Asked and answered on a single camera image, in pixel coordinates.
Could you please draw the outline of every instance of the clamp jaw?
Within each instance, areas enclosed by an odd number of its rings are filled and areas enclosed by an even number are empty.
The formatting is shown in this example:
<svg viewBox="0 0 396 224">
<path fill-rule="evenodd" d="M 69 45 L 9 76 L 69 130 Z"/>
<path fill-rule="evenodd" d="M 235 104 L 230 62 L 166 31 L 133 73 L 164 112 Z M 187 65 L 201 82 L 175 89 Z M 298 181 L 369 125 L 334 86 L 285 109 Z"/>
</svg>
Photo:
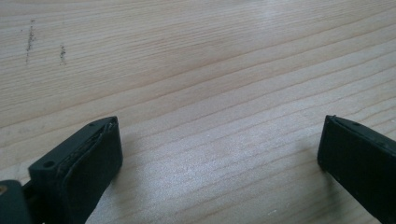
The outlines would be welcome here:
<svg viewBox="0 0 396 224">
<path fill-rule="evenodd" d="M 327 116 L 318 164 L 382 223 L 396 223 L 396 142 L 357 122 Z"/>
<path fill-rule="evenodd" d="M 33 163 L 23 187 L 0 181 L 1 223 L 84 223 L 121 165 L 117 117 L 94 121 Z"/>
</svg>

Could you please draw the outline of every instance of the black object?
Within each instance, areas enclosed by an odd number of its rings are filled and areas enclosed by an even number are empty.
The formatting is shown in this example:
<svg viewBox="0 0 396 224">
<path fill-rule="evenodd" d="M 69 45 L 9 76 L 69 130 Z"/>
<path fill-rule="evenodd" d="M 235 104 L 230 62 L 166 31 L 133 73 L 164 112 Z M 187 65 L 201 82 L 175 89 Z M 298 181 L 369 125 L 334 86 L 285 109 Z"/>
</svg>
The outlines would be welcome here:
<svg viewBox="0 0 396 224">
<path fill-rule="evenodd" d="M 0 181 L 0 223 L 84 223 L 122 164 L 116 117 L 92 122 L 29 167 Z"/>
<path fill-rule="evenodd" d="M 327 116 L 318 164 L 382 223 L 396 223 L 396 142 L 357 122 Z"/>
</svg>

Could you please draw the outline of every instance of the screw hole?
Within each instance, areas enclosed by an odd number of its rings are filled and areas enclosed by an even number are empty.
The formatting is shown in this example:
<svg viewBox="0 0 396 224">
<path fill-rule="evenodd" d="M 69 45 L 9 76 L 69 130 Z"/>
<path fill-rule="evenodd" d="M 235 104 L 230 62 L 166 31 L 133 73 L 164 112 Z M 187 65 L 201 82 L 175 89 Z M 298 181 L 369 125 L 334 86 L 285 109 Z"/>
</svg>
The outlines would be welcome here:
<svg viewBox="0 0 396 224">
<path fill-rule="evenodd" d="M 7 191 L 6 185 L 0 185 L 0 195 L 4 194 Z"/>
<path fill-rule="evenodd" d="M 55 161 L 46 161 L 43 166 L 44 168 L 50 168 L 51 166 L 55 165 Z"/>
</svg>

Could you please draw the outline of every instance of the wooden surface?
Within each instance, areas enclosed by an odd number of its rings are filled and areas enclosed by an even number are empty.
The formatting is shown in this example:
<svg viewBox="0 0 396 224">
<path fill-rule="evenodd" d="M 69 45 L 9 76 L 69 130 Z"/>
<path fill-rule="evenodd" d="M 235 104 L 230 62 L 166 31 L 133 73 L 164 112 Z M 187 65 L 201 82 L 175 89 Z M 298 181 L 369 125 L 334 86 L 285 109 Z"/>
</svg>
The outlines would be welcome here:
<svg viewBox="0 0 396 224">
<path fill-rule="evenodd" d="M 396 2 L 0 3 L 0 178 L 118 116 L 88 223 L 377 223 L 316 162 L 325 115 L 396 139 Z"/>
</svg>

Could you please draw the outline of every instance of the dark stain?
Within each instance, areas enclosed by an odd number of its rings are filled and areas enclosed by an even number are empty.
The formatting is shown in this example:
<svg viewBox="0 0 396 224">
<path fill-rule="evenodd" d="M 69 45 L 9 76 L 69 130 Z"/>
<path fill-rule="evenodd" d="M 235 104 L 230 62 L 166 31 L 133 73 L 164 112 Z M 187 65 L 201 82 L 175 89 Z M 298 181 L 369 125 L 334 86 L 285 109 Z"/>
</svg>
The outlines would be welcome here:
<svg viewBox="0 0 396 224">
<path fill-rule="evenodd" d="M 35 41 L 33 23 L 35 23 L 35 20 L 30 20 L 29 38 L 27 40 L 27 48 L 26 48 L 26 64 L 29 63 L 29 53 L 32 50 L 33 42 Z"/>
<path fill-rule="evenodd" d="M 66 54 L 66 48 L 64 45 L 61 45 L 61 54 L 59 55 L 61 57 L 61 64 L 66 64 L 66 60 L 64 55 Z"/>
</svg>

